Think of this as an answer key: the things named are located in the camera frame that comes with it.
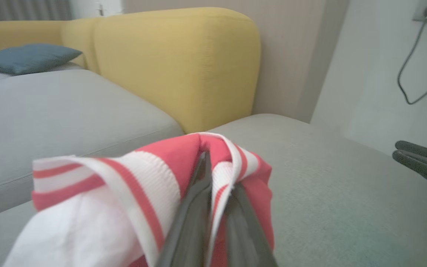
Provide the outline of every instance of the yellow sofa backrest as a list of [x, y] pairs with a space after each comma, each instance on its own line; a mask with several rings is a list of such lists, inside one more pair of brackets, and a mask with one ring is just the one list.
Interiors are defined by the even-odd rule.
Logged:
[[[5, 30], [14, 23], [19, 29], [12, 30], [25, 32], [23, 37]], [[50, 34], [44, 31], [49, 24]], [[201, 7], [70, 22], [0, 22], [0, 49], [31, 42], [83, 51], [74, 62], [157, 106], [186, 133], [251, 114], [259, 33], [252, 20], [232, 10]]]

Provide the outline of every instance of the beige wall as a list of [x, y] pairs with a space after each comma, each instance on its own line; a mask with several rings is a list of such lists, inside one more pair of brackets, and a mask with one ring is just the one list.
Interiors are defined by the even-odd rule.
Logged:
[[309, 122], [349, 0], [124, 0], [125, 13], [225, 7], [251, 17], [262, 38], [254, 113]]

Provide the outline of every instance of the gray sofa seat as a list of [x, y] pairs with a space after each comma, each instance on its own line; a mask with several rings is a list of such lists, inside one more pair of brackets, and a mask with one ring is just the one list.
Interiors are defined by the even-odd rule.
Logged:
[[279, 266], [427, 266], [427, 181], [390, 156], [279, 115], [212, 132], [273, 167]]
[[166, 113], [87, 70], [0, 80], [0, 212], [30, 200], [31, 162], [118, 156], [182, 135]]

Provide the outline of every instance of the red and white striped cloth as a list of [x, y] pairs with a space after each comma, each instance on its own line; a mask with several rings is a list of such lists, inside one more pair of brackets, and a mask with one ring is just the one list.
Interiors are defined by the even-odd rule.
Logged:
[[210, 152], [212, 163], [207, 262], [227, 265], [222, 215], [240, 181], [273, 248], [267, 186], [271, 166], [222, 135], [202, 132], [159, 141], [120, 158], [34, 161], [32, 198], [39, 213], [20, 234], [5, 266], [39, 266], [48, 258], [50, 266], [154, 267], [204, 151]]

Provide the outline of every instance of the curtain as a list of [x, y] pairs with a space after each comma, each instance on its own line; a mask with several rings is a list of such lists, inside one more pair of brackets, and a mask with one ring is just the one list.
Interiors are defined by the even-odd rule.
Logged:
[[0, 0], [0, 20], [71, 20], [69, 0]]

